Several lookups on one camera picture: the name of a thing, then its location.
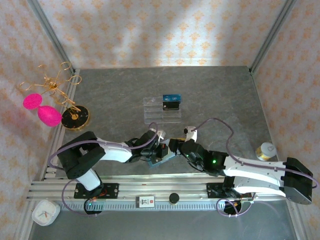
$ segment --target orange floral wallpaper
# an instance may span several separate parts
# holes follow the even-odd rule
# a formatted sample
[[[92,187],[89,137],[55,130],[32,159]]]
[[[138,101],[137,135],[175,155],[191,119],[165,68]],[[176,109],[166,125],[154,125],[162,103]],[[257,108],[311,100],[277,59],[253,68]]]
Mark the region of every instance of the orange floral wallpaper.
[[[76,68],[249,66],[285,0],[39,0]]]
[[[320,181],[320,5],[297,1],[254,76],[271,136],[282,161],[295,157]],[[320,236],[320,190],[307,206]]]
[[[35,68],[55,74],[61,60],[26,0],[0,1],[0,239],[13,239],[31,181],[42,169],[51,128],[23,108],[23,81],[40,83]],[[53,105],[44,97],[44,105]]]

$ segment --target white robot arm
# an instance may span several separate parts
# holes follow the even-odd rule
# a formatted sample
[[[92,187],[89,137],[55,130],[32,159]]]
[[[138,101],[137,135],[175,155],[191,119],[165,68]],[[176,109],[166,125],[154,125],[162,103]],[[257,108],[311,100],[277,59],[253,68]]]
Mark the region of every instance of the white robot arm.
[[[297,159],[288,158],[286,162],[264,162],[236,157],[241,164],[227,153],[206,150],[196,143],[197,131],[193,131],[194,128],[186,127],[185,140],[172,138],[168,145],[162,143],[165,136],[162,130],[156,133],[156,130],[150,129],[141,138],[122,143],[104,141],[97,138],[93,132],[86,132],[65,146],[83,140],[98,140],[99,143],[70,148],[58,154],[58,158],[67,177],[77,179],[93,195],[97,193],[95,190],[103,185],[97,173],[92,170],[98,161],[118,161],[126,164],[136,162],[141,157],[171,158],[179,154],[184,156],[193,168],[201,172],[215,177],[225,176],[223,185],[217,185],[217,189],[213,189],[217,193],[217,198],[220,198],[219,194],[226,197],[241,197],[246,193],[267,193],[280,195],[300,204],[312,202],[312,180],[277,170],[285,166],[312,176],[312,173]],[[156,137],[152,142],[142,148],[138,147],[147,143],[155,133]],[[250,163],[261,167],[267,166],[268,169],[248,166]]]

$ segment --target table surface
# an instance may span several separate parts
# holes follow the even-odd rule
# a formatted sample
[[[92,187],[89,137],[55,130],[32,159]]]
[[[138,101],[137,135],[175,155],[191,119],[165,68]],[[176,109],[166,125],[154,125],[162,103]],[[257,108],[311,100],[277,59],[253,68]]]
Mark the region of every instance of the table surface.
[[[95,217],[60,212],[33,223],[29,240],[296,240],[286,201],[255,202],[239,217],[216,211],[109,211]]]
[[[101,139],[121,143],[139,138],[148,130],[144,123],[143,98],[181,94],[181,123],[160,124],[166,138],[184,137],[185,126],[198,126],[212,117],[222,119],[234,129],[232,152],[257,159],[255,149],[270,142],[261,103],[246,66],[188,66],[81,70],[74,101],[86,106],[90,122],[82,131],[66,130],[67,143],[86,131]],[[226,152],[230,131],[212,121],[198,131],[205,149]],[[185,158],[177,156],[157,167],[147,162],[123,164],[100,161],[94,170],[102,176],[194,173]],[[57,177],[66,176],[61,170]]]

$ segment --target white alarm clock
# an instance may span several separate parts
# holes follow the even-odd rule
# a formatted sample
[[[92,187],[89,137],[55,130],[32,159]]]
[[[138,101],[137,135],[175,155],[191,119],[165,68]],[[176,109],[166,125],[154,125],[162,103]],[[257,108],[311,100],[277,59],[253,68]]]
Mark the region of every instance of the white alarm clock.
[[[41,200],[32,212],[32,219],[40,226],[48,226],[60,213],[60,206],[53,201]]]

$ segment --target pink egg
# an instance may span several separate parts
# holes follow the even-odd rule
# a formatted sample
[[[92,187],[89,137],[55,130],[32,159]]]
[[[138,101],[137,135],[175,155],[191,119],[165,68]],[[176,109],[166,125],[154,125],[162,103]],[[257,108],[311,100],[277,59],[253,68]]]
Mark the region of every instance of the pink egg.
[[[26,109],[36,109],[42,103],[42,96],[39,93],[32,93],[25,97],[23,100],[23,106]]]
[[[49,127],[59,125],[62,120],[62,115],[52,106],[39,106],[38,107],[39,119]]]

